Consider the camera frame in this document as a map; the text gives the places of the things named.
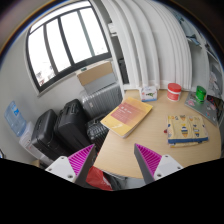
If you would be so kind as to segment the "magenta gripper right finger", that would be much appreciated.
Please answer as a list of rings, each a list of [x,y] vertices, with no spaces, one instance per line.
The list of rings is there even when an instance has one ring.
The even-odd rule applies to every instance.
[[[146,184],[182,169],[182,166],[170,155],[160,155],[140,144],[134,145],[134,155]]]

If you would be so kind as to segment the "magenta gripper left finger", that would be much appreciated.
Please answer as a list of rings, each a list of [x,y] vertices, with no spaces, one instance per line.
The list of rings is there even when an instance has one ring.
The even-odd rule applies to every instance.
[[[89,145],[69,157],[58,157],[46,171],[75,183],[78,186],[84,187],[86,185],[86,178],[89,169],[93,165],[96,151],[95,145]]]

